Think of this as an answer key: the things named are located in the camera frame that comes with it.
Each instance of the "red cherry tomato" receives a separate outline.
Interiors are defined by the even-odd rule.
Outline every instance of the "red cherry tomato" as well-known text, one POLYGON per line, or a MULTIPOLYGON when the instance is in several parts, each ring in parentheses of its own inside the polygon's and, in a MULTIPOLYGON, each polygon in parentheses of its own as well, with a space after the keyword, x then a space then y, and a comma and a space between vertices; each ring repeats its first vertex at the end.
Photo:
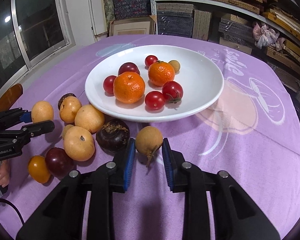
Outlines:
POLYGON ((181 85, 175 81, 168 81, 162 87, 162 94, 169 103, 177 103, 183 96, 181 85))
POLYGON ((115 78, 116 76, 113 75, 108 76, 103 82, 103 89, 109 94, 113 94, 113 82, 115 78))
POLYGON ((145 59, 145 64, 146 67, 150 67, 151 64, 155 63, 158 61, 158 58, 156 56, 153 55, 149 55, 148 57, 146 57, 145 59))
POLYGON ((145 103, 149 110, 160 110, 165 103, 164 96, 159 91, 151 91, 146 95, 145 103))
POLYGON ((127 71, 135 72, 140 75, 140 71, 137 65, 132 62, 127 62, 127 63, 123 63, 119 68, 118 76, 121 75, 123 72, 127 72, 127 71))

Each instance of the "longan stem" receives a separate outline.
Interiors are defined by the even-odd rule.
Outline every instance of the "longan stem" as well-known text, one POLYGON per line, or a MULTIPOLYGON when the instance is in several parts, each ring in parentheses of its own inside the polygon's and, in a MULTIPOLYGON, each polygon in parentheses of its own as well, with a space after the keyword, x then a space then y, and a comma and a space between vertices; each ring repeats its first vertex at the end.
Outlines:
POLYGON ((150 155, 147 155, 148 161, 147 161, 146 167, 149 166, 149 164, 150 164, 150 162, 151 162, 151 160, 152 160, 152 158, 153 158, 155 152, 156 152, 159 148, 160 148, 160 146, 158 146, 158 145, 155 146, 155 148, 154 148, 154 150, 151 152, 151 154, 150 154, 150 155))

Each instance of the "metal screw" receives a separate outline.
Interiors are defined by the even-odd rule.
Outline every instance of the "metal screw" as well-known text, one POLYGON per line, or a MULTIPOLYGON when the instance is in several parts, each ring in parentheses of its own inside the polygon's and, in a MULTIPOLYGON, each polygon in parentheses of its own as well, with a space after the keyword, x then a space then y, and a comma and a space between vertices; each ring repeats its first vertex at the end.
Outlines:
POLYGON ((229 176, 229 173, 226 171, 219 171, 219 176, 222 178, 227 178, 229 176))
POLYGON ((113 168, 115 167, 115 163, 114 163, 114 162, 108 162, 108 163, 106 164, 106 167, 107 167, 108 169, 113 169, 113 168))
POLYGON ((192 164, 189 163, 189 162, 184 162, 184 163, 182 164, 182 167, 184 167, 185 169, 189 169, 189 168, 191 168, 191 166, 192 166, 192 164))
POLYGON ((79 174, 79 172, 76 171, 76 170, 70 171, 70 172, 69 172, 69 176, 70 176, 71 178, 75 178, 76 176, 78 176, 78 174, 79 174))

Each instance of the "purple tablecloth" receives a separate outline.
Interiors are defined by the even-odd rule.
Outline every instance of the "purple tablecloth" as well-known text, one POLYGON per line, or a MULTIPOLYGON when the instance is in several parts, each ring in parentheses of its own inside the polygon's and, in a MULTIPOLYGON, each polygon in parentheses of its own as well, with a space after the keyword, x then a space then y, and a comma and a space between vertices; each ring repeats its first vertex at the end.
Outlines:
MULTIPOLYGON (((49 101, 55 109, 56 128, 51 134, 33 138, 24 147, 23 155, 11 161, 6 198, 25 220, 29 218, 59 182, 56 178, 47 185, 35 182, 27 173, 27 163, 33 155, 45 154, 54 146, 63 147, 64 123, 57 108, 60 97, 71 92, 87 104, 84 83, 101 60, 124 49, 151 44, 198 51, 214 61, 225 78, 221 97, 208 109, 179 121, 152 125, 169 138, 171 148, 181 151, 187 161, 212 173, 228 171, 283 238, 300 217, 300 124, 290 96, 264 62, 194 39, 157 35, 110 37, 75 52, 42 75, 14 107, 31 110, 35 102, 49 101)), ((138 125, 127 123, 135 137, 138 125)), ((78 163, 81 173, 93 171, 112 159, 97 143, 96 151, 91 160, 78 163)), ((137 160, 129 190, 114 195, 116 239, 181 239, 184 195, 169 191, 160 154, 149 170, 139 155, 137 160)), ((12 237, 21 227, 9 206, 0 207, 0 222, 12 237)))

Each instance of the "window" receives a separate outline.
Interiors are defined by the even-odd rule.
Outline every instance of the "window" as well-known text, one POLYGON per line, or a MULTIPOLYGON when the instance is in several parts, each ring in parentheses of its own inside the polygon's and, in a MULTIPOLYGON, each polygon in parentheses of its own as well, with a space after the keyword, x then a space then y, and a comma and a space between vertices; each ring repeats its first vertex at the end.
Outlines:
POLYGON ((0 2, 0 88, 25 65, 13 29, 11 0, 2 0, 0 2))
POLYGON ((18 29, 30 61, 57 44, 58 47, 66 44, 55 0, 15 1, 18 29))
POLYGON ((0 2, 0 89, 7 90, 30 68, 69 44, 58 12, 61 5, 56 0, 0 2))

